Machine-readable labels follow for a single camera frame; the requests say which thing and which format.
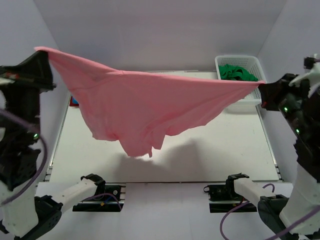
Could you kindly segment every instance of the white wall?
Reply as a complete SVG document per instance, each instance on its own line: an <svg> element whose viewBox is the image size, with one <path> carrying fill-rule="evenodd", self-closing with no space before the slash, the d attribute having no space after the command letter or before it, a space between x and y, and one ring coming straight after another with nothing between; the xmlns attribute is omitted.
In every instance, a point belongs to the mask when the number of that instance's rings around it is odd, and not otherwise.
<svg viewBox="0 0 320 240"><path fill-rule="evenodd" d="M286 0L35 0L59 49L123 70L256 56Z"/></svg>
<svg viewBox="0 0 320 240"><path fill-rule="evenodd" d="M304 57L320 53L320 1L288 0L258 58L268 82L285 73L303 74ZM263 121L282 176L296 178L295 135L279 112L265 112Z"/></svg>
<svg viewBox="0 0 320 240"><path fill-rule="evenodd" d="M32 0L0 0L0 66L16 65L32 55L34 47L57 45ZM58 123L66 102L67 88L54 73L57 88L41 96L41 133L49 146L49 157L57 137Z"/></svg>

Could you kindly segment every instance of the green fabric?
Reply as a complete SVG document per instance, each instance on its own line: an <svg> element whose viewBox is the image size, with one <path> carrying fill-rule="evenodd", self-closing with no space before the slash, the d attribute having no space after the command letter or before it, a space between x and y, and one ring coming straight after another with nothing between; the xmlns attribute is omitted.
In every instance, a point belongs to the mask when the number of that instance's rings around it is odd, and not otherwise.
<svg viewBox="0 0 320 240"><path fill-rule="evenodd" d="M226 64L224 66L219 66L219 72L222 80L258 81L258 78L241 66L231 66Z"/></svg>

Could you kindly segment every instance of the garment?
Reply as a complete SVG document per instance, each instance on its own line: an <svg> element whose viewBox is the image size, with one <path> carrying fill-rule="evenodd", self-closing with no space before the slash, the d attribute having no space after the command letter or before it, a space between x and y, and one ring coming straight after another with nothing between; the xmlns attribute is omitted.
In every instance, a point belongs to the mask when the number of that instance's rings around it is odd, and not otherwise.
<svg viewBox="0 0 320 240"><path fill-rule="evenodd" d="M121 71L48 47L35 50L48 52L93 137L119 140L131 157L151 157L165 135L206 125L263 83Z"/></svg>
<svg viewBox="0 0 320 240"><path fill-rule="evenodd" d="M223 80L240 80L257 82L258 78L255 75L249 73L246 69L241 66L232 66L226 64L224 66L218 66L221 79Z"/></svg>

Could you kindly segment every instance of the white table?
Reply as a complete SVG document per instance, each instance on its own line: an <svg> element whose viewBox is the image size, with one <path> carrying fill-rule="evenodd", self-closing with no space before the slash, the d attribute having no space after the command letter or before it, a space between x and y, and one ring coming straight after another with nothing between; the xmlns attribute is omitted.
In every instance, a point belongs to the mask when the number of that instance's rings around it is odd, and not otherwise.
<svg viewBox="0 0 320 240"><path fill-rule="evenodd" d="M170 74L216 79L214 72ZM166 136L153 157L128 157L120 143L95 140L78 108L69 107L53 158L51 182L76 183L95 173L109 183L222 182L245 173L253 180L278 180L272 151L255 107L222 112L206 126Z"/></svg>
<svg viewBox="0 0 320 240"><path fill-rule="evenodd" d="M39 240L223 240L219 224L224 213L210 213L208 194L203 193L206 185L129 183L121 212L69 210ZM70 186L41 182L37 195L52 195ZM276 194L289 197L291 191L291 183L275 183ZM262 240L274 235L257 212L232 213L223 230L231 240Z"/></svg>

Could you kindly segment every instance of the laundry basket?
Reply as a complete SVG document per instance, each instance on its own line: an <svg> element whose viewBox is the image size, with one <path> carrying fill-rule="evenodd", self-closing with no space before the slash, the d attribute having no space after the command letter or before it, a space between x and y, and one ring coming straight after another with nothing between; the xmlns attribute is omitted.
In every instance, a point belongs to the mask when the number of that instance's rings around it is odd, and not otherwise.
<svg viewBox="0 0 320 240"><path fill-rule="evenodd" d="M226 64L232 66L239 66L246 69L249 73L253 74L259 80L266 80L265 74L262 70L262 67L259 63L258 58L255 56L246 56L246 55L220 55L215 58L215 67L218 75L218 79L221 79L219 72L219 65L224 66ZM253 92L248 94L245 98L240 99L234 104L230 105L230 107L247 107L247 106L255 106L261 104L261 95L258 88L256 88Z"/></svg>

